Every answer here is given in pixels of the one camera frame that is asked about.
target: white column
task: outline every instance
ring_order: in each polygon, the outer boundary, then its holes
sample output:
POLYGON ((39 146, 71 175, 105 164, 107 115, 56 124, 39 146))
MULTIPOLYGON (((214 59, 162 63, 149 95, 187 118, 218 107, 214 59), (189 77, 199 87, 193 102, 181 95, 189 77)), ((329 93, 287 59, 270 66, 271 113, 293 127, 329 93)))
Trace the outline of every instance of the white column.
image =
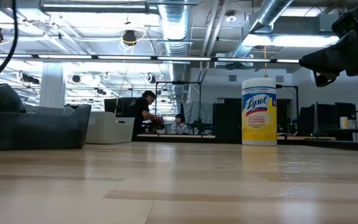
POLYGON ((66 75, 62 63, 44 63, 41 79, 40 106, 65 106, 66 75))

